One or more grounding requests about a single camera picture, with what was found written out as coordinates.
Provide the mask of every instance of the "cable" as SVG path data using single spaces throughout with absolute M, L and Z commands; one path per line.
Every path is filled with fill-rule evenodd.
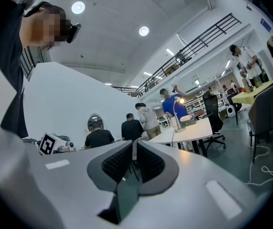
M 241 129 L 241 128 L 225 129 L 225 128 L 222 127 L 222 130 L 243 130 L 248 135 L 248 133 L 244 129 Z M 265 154 L 257 155 L 255 157 L 255 159 L 258 158 L 259 156 L 265 156 L 265 155 L 267 155 L 270 152 L 270 149 L 268 147 L 265 147 L 265 146 L 257 146 L 257 147 L 264 147 L 264 148 L 268 149 L 268 151 Z M 273 180 L 273 178 L 271 178 L 271 179 L 268 179 L 268 180 L 266 180 L 266 181 L 264 181 L 264 182 L 262 182 L 260 184 L 252 183 L 251 182 L 252 181 L 252 164 L 253 164 L 253 162 L 251 162 L 251 165 L 250 165 L 250 180 L 249 180 L 249 182 L 245 183 L 246 185 L 262 186 L 265 183 Z M 270 171 L 268 167 L 262 166 L 261 170 L 264 173 L 269 173 L 271 176 L 273 176 L 273 171 Z
M 171 139 L 171 147 L 173 147 L 173 137 L 174 137 L 175 130 L 172 131 L 172 139 Z

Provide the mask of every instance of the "black t-shirt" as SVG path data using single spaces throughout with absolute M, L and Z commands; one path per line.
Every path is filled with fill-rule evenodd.
M 88 134 L 85 145 L 94 148 L 111 144 L 113 141 L 114 138 L 110 131 L 98 129 Z
M 127 120 L 121 125 L 121 136 L 125 140 L 135 141 L 142 136 L 144 129 L 138 120 Z
M 1 127 L 21 138 L 28 136 L 23 111 L 23 70 L 20 63 L 22 44 L 20 26 L 23 7 L 15 2 L 3 4 L 0 10 L 0 70 L 17 91 L 1 122 Z

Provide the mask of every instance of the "white cable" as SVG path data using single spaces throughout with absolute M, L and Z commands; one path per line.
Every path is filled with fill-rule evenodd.
M 224 128 L 222 127 L 222 130 L 243 130 L 246 134 L 248 134 L 244 129 L 240 129 L 240 128 L 224 129 Z M 265 156 L 265 155 L 267 155 L 267 154 L 270 152 L 270 149 L 269 149 L 268 147 L 265 147 L 265 146 L 257 146 L 257 147 L 264 147 L 264 148 L 267 148 L 268 151 L 267 151 L 265 154 L 257 155 L 257 156 L 255 157 L 255 159 L 258 158 L 259 156 Z M 260 183 L 260 184 L 252 183 L 252 182 L 251 182 L 251 181 L 252 181 L 252 164 L 253 164 L 253 162 L 251 162 L 251 165 L 250 165 L 250 180 L 249 180 L 249 182 L 247 182 L 247 183 L 245 183 L 245 184 L 247 184 L 247 185 L 254 185 L 254 186 L 262 186 L 262 185 L 264 185 L 265 183 L 267 183 L 267 182 L 273 180 L 273 178 L 271 178 L 271 179 L 268 179 L 268 180 L 266 180 L 266 181 L 264 181 L 263 183 Z M 268 167 L 262 166 L 262 167 L 261 167 L 261 170 L 262 170 L 264 173 L 269 173 L 271 176 L 273 176 L 273 171 L 270 171 Z

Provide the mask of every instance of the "white label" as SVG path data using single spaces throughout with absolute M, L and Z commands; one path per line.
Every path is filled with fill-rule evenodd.
M 46 168 L 51 170 L 51 169 L 59 168 L 62 166 L 67 166 L 69 164 L 70 164 L 70 162 L 67 159 L 64 159 L 64 160 L 61 160 L 61 161 L 58 161 L 55 163 L 46 164 Z
M 218 184 L 217 181 L 209 181 L 205 186 L 228 220 L 236 217 L 242 212 L 238 203 Z

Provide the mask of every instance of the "lamp light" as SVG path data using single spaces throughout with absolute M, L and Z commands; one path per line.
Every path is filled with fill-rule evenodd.
M 181 127 L 181 123 L 180 123 L 180 121 L 179 121 L 179 119 L 178 119 L 178 116 L 176 115 L 176 112 L 175 112 L 175 110 L 174 110 L 174 107 L 175 107 L 175 104 L 176 103 L 179 103 L 179 104 L 183 104 L 184 103 L 184 99 L 182 99 L 182 98 L 180 98 L 180 97 L 174 97 L 174 103 L 173 103 L 173 113 L 174 113 L 174 117 L 175 117 L 175 121 L 176 121 L 176 124 L 177 124 L 177 126 L 178 126 L 178 129 L 175 129 L 174 131 L 175 132 L 182 132 L 182 131 L 185 131 L 185 127 L 184 128 L 182 128 Z

